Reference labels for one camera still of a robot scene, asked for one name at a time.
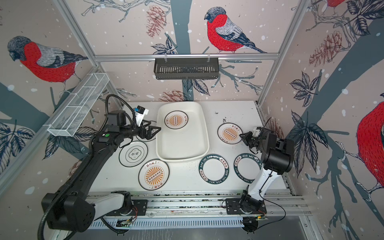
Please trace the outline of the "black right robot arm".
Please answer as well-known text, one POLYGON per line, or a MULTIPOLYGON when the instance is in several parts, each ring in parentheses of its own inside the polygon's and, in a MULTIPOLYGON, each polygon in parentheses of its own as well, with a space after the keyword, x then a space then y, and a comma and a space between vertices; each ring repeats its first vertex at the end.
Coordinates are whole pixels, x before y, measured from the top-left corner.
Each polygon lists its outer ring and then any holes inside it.
POLYGON ((264 195, 272 182, 288 173, 294 163, 294 141, 280 139, 270 130, 263 129, 255 137, 252 132, 241 134, 240 138, 249 149, 262 153, 262 167, 255 179, 243 190, 239 204, 246 214, 258 212, 264 204, 264 195))

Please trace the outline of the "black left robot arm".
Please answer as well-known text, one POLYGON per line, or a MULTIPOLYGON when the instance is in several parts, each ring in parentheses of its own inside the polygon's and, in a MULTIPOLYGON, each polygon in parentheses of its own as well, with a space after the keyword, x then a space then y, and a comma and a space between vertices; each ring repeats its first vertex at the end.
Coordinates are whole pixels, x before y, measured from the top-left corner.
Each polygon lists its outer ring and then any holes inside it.
POLYGON ((97 215, 96 204, 86 201, 90 188, 107 160, 116 152, 125 139, 139 136, 150 140, 161 131, 150 121, 136 118, 142 115, 136 110, 130 117, 125 111, 107 114, 103 127, 89 142, 89 154, 80 166, 55 193, 46 194, 42 199, 43 217, 38 228, 38 238, 44 238, 44 227, 54 230, 84 232, 97 215))

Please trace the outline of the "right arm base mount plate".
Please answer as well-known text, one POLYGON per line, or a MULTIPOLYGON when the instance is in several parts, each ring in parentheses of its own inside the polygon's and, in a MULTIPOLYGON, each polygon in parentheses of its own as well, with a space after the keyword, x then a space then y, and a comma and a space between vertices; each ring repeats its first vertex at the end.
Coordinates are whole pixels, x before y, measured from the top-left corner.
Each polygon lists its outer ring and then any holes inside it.
POLYGON ((240 198, 225 199, 225 208, 228 215, 266 215, 264 201, 249 199, 242 201, 240 198))

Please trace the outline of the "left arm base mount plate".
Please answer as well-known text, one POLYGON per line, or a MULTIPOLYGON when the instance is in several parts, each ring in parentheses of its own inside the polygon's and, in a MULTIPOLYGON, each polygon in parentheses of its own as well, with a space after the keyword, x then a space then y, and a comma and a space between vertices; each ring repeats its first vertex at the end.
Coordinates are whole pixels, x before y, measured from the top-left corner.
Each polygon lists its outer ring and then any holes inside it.
POLYGON ((145 216, 147 211, 147 200, 131 200, 127 206, 114 210, 107 214, 108 217, 145 216))

